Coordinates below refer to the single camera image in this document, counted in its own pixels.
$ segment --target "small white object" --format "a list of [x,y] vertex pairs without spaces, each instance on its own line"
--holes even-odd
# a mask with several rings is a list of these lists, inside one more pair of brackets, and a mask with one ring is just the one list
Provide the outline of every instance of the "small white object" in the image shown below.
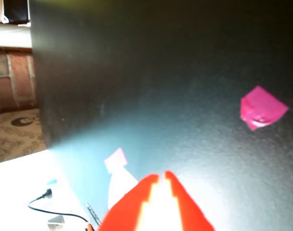
[[122,148],[118,148],[104,162],[112,174],[108,191],[108,208],[111,209],[138,181],[124,168],[127,160]]

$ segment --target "black panel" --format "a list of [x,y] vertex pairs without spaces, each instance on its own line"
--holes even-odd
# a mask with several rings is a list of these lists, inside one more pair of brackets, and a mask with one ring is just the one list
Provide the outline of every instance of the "black panel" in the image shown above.
[[[138,180],[174,172],[218,231],[293,231],[293,2],[31,2],[45,140],[103,218],[104,159]],[[261,85],[290,107],[250,131]]]

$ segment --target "black cable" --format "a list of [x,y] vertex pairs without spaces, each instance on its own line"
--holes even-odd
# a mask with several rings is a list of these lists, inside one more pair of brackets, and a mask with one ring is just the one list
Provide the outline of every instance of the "black cable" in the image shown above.
[[55,213],[55,212],[50,212],[50,211],[46,211],[46,210],[42,210],[42,209],[38,209],[38,208],[33,208],[30,206],[31,203],[33,203],[34,201],[37,201],[39,199],[41,199],[42,197],[39,197],[33,201],[31,201],[27,206],[30,208],[30,209],[33,209],[35,211],[39,211],[39,212],[43,212],[43,213],[51,213],[51,214],[56,214],[56,215],[64,215],[64,216],[73,216],[73,217],[77,217],[77,218],[80,218],[82,220],[84,220],[85,222],[89,223],[89,221],[79,215],[76,215],[76,214],[71,214],[71,213]]

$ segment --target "pink paper square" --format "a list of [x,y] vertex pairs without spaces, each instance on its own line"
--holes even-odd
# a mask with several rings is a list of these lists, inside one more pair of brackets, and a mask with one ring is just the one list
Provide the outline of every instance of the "pink paper square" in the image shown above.
[[122,148],[118,148],[110,157],[104,160],[109,173],[113,173],[119,167],[127,165],[127,160]]
[[265,127],[279,120],[288,107],[260,86],[241,99],[240,117],[251,130]]

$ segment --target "red object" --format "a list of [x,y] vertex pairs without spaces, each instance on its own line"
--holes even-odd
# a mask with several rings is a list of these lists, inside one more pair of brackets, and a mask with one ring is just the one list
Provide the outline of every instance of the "red object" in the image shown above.
[[260,86],[241,99],[240,117],[251,130],[265,127],[279,120],[288,107]]
[[[184,187],[170,172],[165,178],[171,182],[173,196],[178,199],[183,231],[214,231],[200,208],[187,194]],[[158,184],[159,176],[151,174],[142,179],[132,190],[119,200],[108,212],[98,231],[135,231],[142,202],[149,200],[152,184]]]

